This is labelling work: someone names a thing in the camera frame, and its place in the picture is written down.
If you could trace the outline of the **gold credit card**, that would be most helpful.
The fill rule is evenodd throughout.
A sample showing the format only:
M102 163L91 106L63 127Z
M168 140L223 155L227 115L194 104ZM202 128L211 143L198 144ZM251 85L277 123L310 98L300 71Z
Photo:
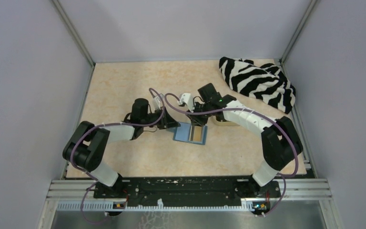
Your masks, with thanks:
M203 141L203 127L202 126L191 126L190 141L202 142Z

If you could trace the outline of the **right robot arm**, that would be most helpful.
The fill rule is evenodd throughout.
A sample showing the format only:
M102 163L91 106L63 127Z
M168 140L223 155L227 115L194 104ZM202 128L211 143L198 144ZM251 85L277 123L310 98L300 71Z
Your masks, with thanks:
M268 183L304 149L292 120L286 116L274 119L251 110L232 95L221 96L212 83L198 89L198 93L198 102L190 93L181 94L179 99L179 106L187 106L187 117L193 125L204 126L210 117L216 117L261 138L263 161L249 184L251 194L261 197Z

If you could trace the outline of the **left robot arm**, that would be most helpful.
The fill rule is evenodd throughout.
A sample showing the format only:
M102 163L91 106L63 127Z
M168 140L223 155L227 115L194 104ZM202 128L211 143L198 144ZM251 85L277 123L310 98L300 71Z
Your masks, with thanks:
M131 112L120 123L95 125L88 121L81 122L66 144L62 157L105 185L105 191L111 197L119 197L124 191L122 176L103 160L107 144L135 140L144 132L145 127L164 130L180 126L159 99L154 101L157 106L151 111L147 99L135 99Z

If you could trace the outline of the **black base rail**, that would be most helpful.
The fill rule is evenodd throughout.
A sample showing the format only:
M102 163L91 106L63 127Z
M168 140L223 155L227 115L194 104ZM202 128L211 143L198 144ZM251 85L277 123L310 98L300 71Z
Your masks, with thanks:
M239 206L243 198L278 198L277 181L259 186L251 176L211 177L124 177L114 187L98 183L93 196L128 198L129 207L154 207L162 200L165 207Z

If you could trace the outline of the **blue leather card holder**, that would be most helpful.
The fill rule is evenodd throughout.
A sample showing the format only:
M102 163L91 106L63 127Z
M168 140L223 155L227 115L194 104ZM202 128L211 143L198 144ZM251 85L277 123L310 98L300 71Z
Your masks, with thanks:
M168 132L173 133L173 141L190 143L195 145L205 145L206 143L206 136L208 131L208 126L203 127L203 141L202 142L192 142L190 141L190 132L191 132L191 124L185 122L179 122L181 124L178 128L169 128L167 129Z

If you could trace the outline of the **zebra striped cloth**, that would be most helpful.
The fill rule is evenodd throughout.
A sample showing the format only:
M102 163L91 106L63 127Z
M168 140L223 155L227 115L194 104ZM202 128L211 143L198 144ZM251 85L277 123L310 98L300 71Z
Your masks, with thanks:
M296 88L279 66L273 63L257 66L253 60L222 57L219 71L232 91L261 100L285 114L292 112Z

